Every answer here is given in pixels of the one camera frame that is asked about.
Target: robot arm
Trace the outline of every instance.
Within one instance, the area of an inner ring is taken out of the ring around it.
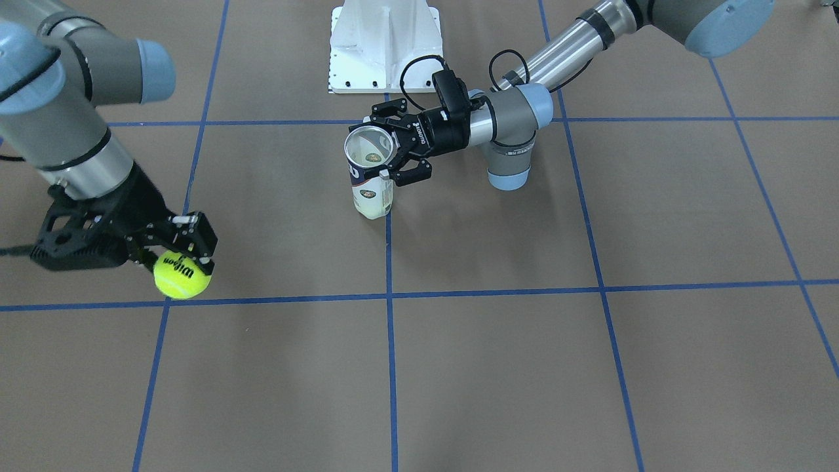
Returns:
[[[489,93],[467,93],[444,62],[444,70],[432,76],[440,108],[410,115],[405,100],[379,103],[365,123],[350,127],[345,151],[350,157],[353,149],[364,149],[358,143],[363,143],[366,128],[383,129],[391,137],[385,147],[395,152],[363,177],[391,178],[402,186],[431,176],[425,158],[478,145],[487,158],[490,182],[515,190],[527,180],[536,130],[553,118],[548,91],[561,87],[617,38],[653,25],[690,51],[718,57],[751,39],[773,5],[774,0],[603,0],[518,69],[504,74]],[[452,107],[457,113],[451,113]],[[419,165],[401,171],[409,160]]]
[[[171,212],[95,109],[168,98],[165,49],[120,39],[55,0],[4,2],[0,19],[0,135],[54,199],[30,258],[49,270],[129,259],[151,270],[149,248],[163,246],[210,275],[217,238],[204,214]]]

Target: gray arm segment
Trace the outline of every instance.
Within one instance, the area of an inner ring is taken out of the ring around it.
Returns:
[[[60,48],[68,80],[94,106],[157,102],[175,91],[175,66],[163,46],[119,38],[62,2],[1,2],[0,18]]]

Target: cup rim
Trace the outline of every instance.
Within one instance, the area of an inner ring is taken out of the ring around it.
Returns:
[[[392,146],[390,148],[390,154],[387,155],[384,158],[383,162],[377,163],[377,164],[374,164],[374,165],[364,165],[363,163],[359,163],[359,162],[355,161],[352,157],[350,157],[350,152],[347,149],[347,146],[349,145],[350,138],[353,137],[354,134],[356,134],[358,132],[370,131],[370,130],[375,130],[377,133],[380,133],[380,134],[383,134],[384,136],[387,136],[388,139],[390,139],[390,142],[391,142]],[[347,135],[347,138],[344,139],[344,155],[347,157],[347,160],[352,162],[354,165],[357,165],[357,166],[362,167],[364,169],[369,169],[369,168],[372,168],[372,167],[378,167],[382,164],[387,164],[396,155],[396,139],[391,134],[389,134],[387,131],[385,131],[382,128],[379,128],[378,126],[373,126],[371,124],[360,126],[358,128],[353,129]]]

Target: transparent cup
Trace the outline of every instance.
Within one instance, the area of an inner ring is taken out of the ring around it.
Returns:
[[[369,219],[381,218],[393,205],[393,181],[380,176],[364,179],[364,171],[387,164],[396,154],[396,144],[377,126],[355,128],[344,142],[352,185],[352,202]]]

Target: wilson logo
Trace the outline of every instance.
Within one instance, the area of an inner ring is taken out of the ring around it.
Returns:
[[[180,258],[177,259],[177,260],[170,259],[168,257],[163,258],[163,263],[164,264],[171,265],[172,270],[174,270],[175,272],[180,272],[187,279],[191,279],[192,276],[195,274],[195,271],[190,269],[189,267],[185,266],[183,264],[183,261],[184,261],[184,256],[180,256]]]

